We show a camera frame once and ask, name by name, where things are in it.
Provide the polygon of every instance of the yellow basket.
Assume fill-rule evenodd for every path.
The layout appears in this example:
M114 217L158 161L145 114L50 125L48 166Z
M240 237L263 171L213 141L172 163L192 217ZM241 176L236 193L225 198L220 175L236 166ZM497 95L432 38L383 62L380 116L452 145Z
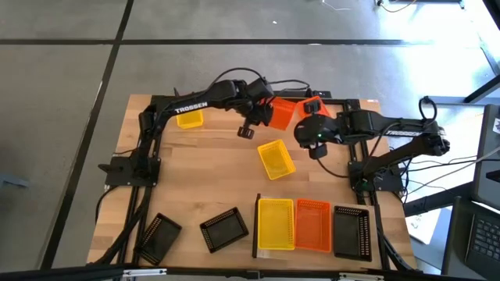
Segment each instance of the yellow basket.
M295 172L294 163L282 140L261 145L257 150L270 180Z
M195 110L193 112L183 113L177 116L177 125L182 129L195 128L203 125L203 112L202 110Z
M259 249L295 249L293 200L259 200L257 241Z

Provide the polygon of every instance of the yellow plastic crate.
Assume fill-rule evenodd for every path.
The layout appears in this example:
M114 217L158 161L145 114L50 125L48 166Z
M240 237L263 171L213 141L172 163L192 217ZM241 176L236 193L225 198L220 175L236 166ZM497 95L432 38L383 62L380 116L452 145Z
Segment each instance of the yellow plastic crate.
M261 145L257 150L270 180L295 172L295 165L282 140Z
M183 113L177 117L177 125L182 129L195 128L203 125L203 112L202 110L195 110L193 112Z
M294 201L260 199L257 245L259 249L294 250Z

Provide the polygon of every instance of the wooden tabletop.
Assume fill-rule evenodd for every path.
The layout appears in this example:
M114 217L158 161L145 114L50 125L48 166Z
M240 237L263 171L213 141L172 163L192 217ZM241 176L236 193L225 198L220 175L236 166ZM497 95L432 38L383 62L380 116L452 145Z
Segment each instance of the wooden tabletop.
M149 105L151 97L144 94L130 96L117 151L135 148L139 133L138 114ZM341 106L327 107L332 116L341 110ZM380 111L380 105L373 100L361 100L361 107ZM171 119L163 133L159 153L162 159L159 182L152 191L146 226L160 212L181 225L182 230L161 266L205 269L380 269L373 207L355 205L355 194L349 188L348 180L324 172L316 161L309 158L308 152L298 146L293 137L297 116L287 131L253 127L255 135L252 140L236 135L243 119L234 111L206 108L203 109L203 116L203 126L189 130L177 127L176 120ZM269 180L257 147L276 139L284 141L296 172ZM369 150L373 143L368 142ZM375 155L386 152L388 144L383 140ZM328 156L322 161L330 170L347 175L348 147L328 144ZM122 230L130 191L130 187L118 187L103 200L87 261L100 258ZM333 252L325 254L301 249L259 251L259 257L252 258L254 205L258 193L264 197L329 201L332 208L342 205L368 209L373 260L353 261L336 258ZM401 202L388 192L377 192L377 195L386 237L406 262L416 267ZM210 254L199 225L233 207L238 207L250 235ZM135 234L134 231L130 235L126 261L131 261ZM140 264L150 265L143 259Z

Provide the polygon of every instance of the desk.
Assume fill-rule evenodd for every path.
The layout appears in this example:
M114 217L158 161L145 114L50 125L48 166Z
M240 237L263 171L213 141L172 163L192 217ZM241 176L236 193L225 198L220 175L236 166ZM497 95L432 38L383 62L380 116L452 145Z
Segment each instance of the desk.
M117 151L135 148L138 139L138 114L151 101L151 95L131 95L116 147ZM341 106L328 105L332 116ZM361 101L361 107L380 111L377 101ZM380 254L375 216L370 206L371 262L336 258L333 254L314 251L266 251L266 258L252 258L252 231L255 196L308 198L330 201L332 205L354 205L356 198L347 179L324 172L311 160L293 138L293 124L286 132L269 127L254 127L252 140L237 137L243 119L236 112L203 109L203 127L182 130L175 120L166 124L159 156L162 159L159 182L152 191L147 225L158 212L183 229L161 266L198 269L294 269L294 270L360 270L380 268ZM290 152L297 172L271 181L266 175L257 146L282 139ZM368 143L369 149L374 141ZM329 145L323 160L329 169L347 174L349 149ZM382 142L378 154L388 151ZM100 258L123 228L130 187L118 187L103 200L87 260ZM384 233L397 252L416 267L401 202L391 193L378 192ZM238 207L251 234L221 251L210 254L199 224L233 207ZM135 231L130 235L126 261L131 261ZM150 265L140 260L140 265Z

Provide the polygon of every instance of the laptop keyboard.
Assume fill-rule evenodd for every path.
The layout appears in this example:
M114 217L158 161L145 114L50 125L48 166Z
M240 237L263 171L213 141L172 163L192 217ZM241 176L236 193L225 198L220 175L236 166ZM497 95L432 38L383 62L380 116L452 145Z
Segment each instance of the laptop keyboard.
M476 219L472 250L500 261L500 227L483 219Z

